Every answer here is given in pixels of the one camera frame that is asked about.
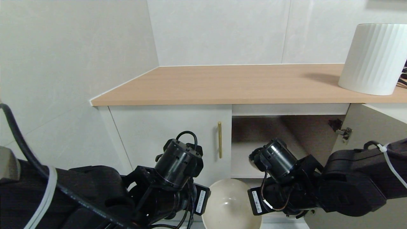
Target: white cabinet door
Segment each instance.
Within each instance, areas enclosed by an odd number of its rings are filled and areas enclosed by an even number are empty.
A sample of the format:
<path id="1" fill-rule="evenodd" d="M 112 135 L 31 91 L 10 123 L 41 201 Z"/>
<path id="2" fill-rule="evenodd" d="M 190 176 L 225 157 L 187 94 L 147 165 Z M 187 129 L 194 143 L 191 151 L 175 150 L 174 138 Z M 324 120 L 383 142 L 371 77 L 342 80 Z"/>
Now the white cabinet door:
<path id="1" fill-rule="evenodd" d="M 131 166 L 154 167 L 168 139 L 190 130 L 203 148 L 203 170 L 194 179 L 210 186 L 230 178 L 232 105 L 110 106 L 114 122 Z M 219 158 L 218 122 L 222 122 L 223 157 Z M 193 143 L 192 136 L 180 138 Z"/>
<path id="2" fill-rule="evenodd" d="M 370 105 L 352 104 L 342 128 L 352 128 L 347 145 L 339 136 L 333 152 L 344 149 L 363 148 L 364 143 L 376 140 L 382 144 L 395 142 L 407 137 L 407 123 L 384 114 L 384 111 Z M 315 215 L 307 214 L 305 221 L 310 229 L 405 229 L 407 228 L 407 198 L 388 200 L 375 212 L 362 217 L 344 216 L 337 212 L 326 213 L 318 209 Z"/>

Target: white cable tie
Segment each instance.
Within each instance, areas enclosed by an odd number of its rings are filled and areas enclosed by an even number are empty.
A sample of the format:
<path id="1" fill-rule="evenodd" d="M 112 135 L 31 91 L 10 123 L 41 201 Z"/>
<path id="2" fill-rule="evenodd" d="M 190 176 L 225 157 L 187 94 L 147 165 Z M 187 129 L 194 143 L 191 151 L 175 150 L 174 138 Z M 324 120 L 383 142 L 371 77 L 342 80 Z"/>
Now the white cable tie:
<path id="1" fill-rule="evenodd" d="M 407 189 L 407 183 L 403 180 L 403 178 L 401 178 L 401 176 L 398 174 L 398 172 L 395 170 L 395 168 L 393 167 L 389 155 L 387 154 L 387 146 L 389 145 L 389 143 L 387 143 L 386 145 L 382 146 L 380 144 L 377 145 L 377 147 L 379 147 L 380 151 L 383 153 L 384 158 L 386 159 L 387 165 L 389 166 L 390 170 L 393 172 L 393 174 L 397 177 L 397 179 L 403 184 L 403 186 Z"/>
<path id="2" fill-rule="evenodd" d="M 54 196 L 55 187 L 57 185 L 58 174 L 57 170 L 53 166 L 48 166 L 49 176 L 47 187 L 45 188 L 44 196 L 30 221 L 24 227 L 24 229 L 35 229 L 38 223 L 41 221 L 44 214 L 47 212 L 49 206 L 51 205 L 52 198 Z"/>
<path id="3" fill-rule="evenodd" d="M 264 202 L 267 206 L 269 206 L 269 208 L 273 209 L 273 206 L 271 206 L 271 204 L 269 204 L 269 202 L 267 202 L 267 200 L 263 200 L 263 202 Z"/>

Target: cabinet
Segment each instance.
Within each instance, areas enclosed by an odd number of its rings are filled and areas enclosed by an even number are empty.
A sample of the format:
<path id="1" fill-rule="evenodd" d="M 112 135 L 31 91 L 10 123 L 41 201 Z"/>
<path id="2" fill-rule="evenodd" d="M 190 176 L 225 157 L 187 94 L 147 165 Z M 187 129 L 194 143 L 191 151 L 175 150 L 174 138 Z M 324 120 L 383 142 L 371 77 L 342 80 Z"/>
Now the cabinet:
<path id="1" fill-rule="evenodd" d="M 138 165 L 154 167 L 155 157 L 163 152 L 167 140 L 190 130 L 204 151 L 204 168 L 194 181 L 209 187 L 218 180 L 230 178 L 231 105 L 110 106 L 109 109 L 133 169 Z M 222 124 L 222 158 L 219 158 L 218 122 Z M 180 140 L 193 143 L 187 134 Z"/>
<path id="2" fill-rule="evenodd" d="M 210 186 L 225 178 L 238 178 L 259 185 L 264 174 L 248 159 L 256 148 L 274 137 L 284 140 L 298 158 L 312 154 L 325 164 L 331 152 L 361 148 L 369 140 L 383 144 L 407 137 L 406 104 L 290 104 L 290 105 L 171 105 L 110 106 L 121 143 L 132 168 L 154 167 L 168 139 L 184 130 L 193 131 L 203 147 L 204 168 L 195 179 Z M 348 144 L 328 125 L 343 120 L 352 129 Z M 219 158 L 218 122 L 222 123 L 223 158 Z M 192 142 L 182 136 L 181 141 Z M 405 228 L 407 198 L 388 200 L 387 205 L 366 216 L 353 218 L 317 210 L 305 221 L 316 228 Z M 266 222 L 287 222 L 282 213 L 263 216 Z"/>

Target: wooden countertop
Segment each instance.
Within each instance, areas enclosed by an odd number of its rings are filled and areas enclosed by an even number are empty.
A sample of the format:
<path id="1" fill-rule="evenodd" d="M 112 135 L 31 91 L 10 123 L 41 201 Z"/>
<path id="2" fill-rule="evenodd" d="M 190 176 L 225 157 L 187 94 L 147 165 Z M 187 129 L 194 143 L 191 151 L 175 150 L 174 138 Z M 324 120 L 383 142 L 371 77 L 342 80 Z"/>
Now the wooden countertop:
<path id="1" fill-rule="evenodd" d="M 343 64 L 159 67 L 93 106 L 276 103 L 407 103 L 407 89 L 374 96 L 338 86 Z"/>

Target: ribbed white bin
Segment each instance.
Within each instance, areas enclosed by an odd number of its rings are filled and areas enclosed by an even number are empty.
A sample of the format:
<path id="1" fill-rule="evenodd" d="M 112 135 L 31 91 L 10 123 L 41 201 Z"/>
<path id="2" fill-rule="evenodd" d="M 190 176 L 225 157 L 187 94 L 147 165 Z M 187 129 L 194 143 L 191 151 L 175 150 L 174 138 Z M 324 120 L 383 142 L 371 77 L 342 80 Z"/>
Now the ribbed white bin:
<path id="1" fill-rule="evenodd" d="M 339 86 L 370 95 L 391 95 L 407 60 L 407 24 L 359 24 Z"/>

